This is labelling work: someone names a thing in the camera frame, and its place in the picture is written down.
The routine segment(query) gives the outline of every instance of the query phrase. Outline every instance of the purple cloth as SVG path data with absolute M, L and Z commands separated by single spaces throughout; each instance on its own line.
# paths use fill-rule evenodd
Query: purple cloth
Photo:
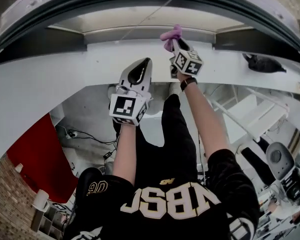
M 162 41 L 167 40 L 167 42 L 164 44 L 164 48 L 168 52 L 172 52 L 172 48 L 174 47 L 174 45 L 172 43 L 172 39 L 179 40 L 181 38 L 181 35 L 182 35 L 182 28 L 179 24 L 174 25 L 173 30 L 161 34 L 160 39 Z

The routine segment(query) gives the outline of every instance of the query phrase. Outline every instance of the white lettering on jersey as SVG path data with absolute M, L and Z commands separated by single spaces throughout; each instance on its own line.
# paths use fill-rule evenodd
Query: white lettering on jersey
M 150 197 L 149 193 L 156 193 L 157 197 Z M 165 197 L 165 192 L 157 187 L 146 187 L 142 190 L 141 198 L 144 202 L 140 202 L 140 211 L 144 217 L 151 219 L 161 219 L 167 212 L 166 201 L 161 197 Z M 149 210 L 149 203 L 156 203 L 156 210 Z
M 127 206 L 127 203 L 121 206 L 120 211 L 132 214 L 139 210 L 139 203 L 140 203 L 140 196 L 141 196 L 142 189 L 139 188 L 134 193 L 133 201 L 131 207 Z
M 175 220 L 184 220 L 197 216 L 196 209 L 192 209 L 189 188 L 190 183 L 188 182 L 172 188 L 166 193 L 168 213 Z M 181 198 L 175 199 L 175 193 L 181 193 Z M 177 206 L 182 206 L 183 211 L 177 212 Z
M 198 202 L 196 209 L 192 207 L 189 193 L 190 187 L 194 188 Z M 156 197 L 150 197 L 150 193 L 155 193 Z M 175 199 L 176 193 L 180 193 L 181 198 Z M 172 188 L 166 193 L 157 187 L 146 187 L 144 189 L 139 188 L 135 192 L 131 207 L 125 203 L 120 210 L 130 214 L 140 210 L 143 216 L 151 219 L 161 219 L 168 212 L 175 220 L 184 220 L 199 216 L 208 210 L 210 205 L 206 199 L 215 205 L 221 203 L 214 193 L 196 182 L 188 182 Z M 156 210 L 149 210 L 149 203 L 156 203 Z M 177 206 L 182 206 L 183 211 L 177 212 Z

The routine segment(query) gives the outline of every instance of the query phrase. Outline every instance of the smartwatch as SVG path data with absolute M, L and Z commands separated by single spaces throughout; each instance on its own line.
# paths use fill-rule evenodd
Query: smartwatch
M 191 84 L 193 82 L 198 84 L 197 79 L 195 79 L 194 77 L 189 77 L 189 78 L 183 80 L 180 84 L 181 90 L 184 91 L 186 89 L 186 87 L 188 86 L 188 84 Z

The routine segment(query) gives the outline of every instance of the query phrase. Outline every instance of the red surface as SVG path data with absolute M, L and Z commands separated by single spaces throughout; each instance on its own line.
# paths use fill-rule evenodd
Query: red surface
M 23 164 L 20 174 L 33 191 L 44 190 L 56 203 L 69 200 L 78 178 L 71 171 L 49 114 L 27 130 L 6 153 L 14 166 Z

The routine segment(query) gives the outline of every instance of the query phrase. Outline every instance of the forearm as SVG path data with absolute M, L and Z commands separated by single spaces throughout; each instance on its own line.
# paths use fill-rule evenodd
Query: forearm
M 136 166 L 136 127 L 123 124 L 113 163 L 113 175 L 121 177 L 134 185 Z
M 195 125 L 199 131 L 206 158 L 216 151 L 228 149 L 226 134 L 220 121 L 201 93 L 196 83 L 190 83 L 184 90 L 188 99 Z

